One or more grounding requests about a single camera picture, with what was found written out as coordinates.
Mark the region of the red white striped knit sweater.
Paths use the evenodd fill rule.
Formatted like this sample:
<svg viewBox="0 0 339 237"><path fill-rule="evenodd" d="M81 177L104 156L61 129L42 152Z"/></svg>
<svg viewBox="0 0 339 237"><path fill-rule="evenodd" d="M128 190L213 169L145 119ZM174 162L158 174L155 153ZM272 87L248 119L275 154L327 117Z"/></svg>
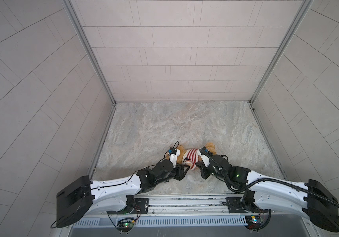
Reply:
<svg viewBox="0 0 339 237"><path fill-rule="evenodd" d="M196 163L202 160L197 154L198 150L199 149L197 148L186 150L182 157L182 164L188 165L191 170L194 170L196 168Z"/></svg>

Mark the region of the tan plush teddy bear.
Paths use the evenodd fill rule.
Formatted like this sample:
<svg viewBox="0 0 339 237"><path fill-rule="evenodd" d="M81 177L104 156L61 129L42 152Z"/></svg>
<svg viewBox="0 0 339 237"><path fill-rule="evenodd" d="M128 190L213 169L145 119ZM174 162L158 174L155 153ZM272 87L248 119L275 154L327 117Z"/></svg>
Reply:
<svg viewBox="0 0 339 237"><path fill-rule="evenodd" d="M213 155L217 154L216 147L215 147L214 143L209 142L205 145L205 147ZM183 146L179 145L177 147L177 149L180 150L180 154L176 159L177 164L190 166L191 170L195 170L196 163L199 162L199 161L202 161L201 153L198 151L200 148L185 149ZM164 158L169 160L170 155L166 154L164 156Z"/></svg>

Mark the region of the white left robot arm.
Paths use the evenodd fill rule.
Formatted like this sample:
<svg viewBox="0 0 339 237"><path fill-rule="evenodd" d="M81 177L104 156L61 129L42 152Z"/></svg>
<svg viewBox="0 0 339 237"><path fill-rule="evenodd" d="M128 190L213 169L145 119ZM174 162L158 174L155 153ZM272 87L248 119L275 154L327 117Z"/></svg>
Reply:
<svg viewBox="0 0 339 237"><path fill-rule="evenodd" d="M56 221L51 228L70 226L88 214L130 211L135 195L152 191L171 179L180 181L189 169L188 165L161 160L153 168L145 167L130 177L95 181L82 176L57 193Z"/></svg>

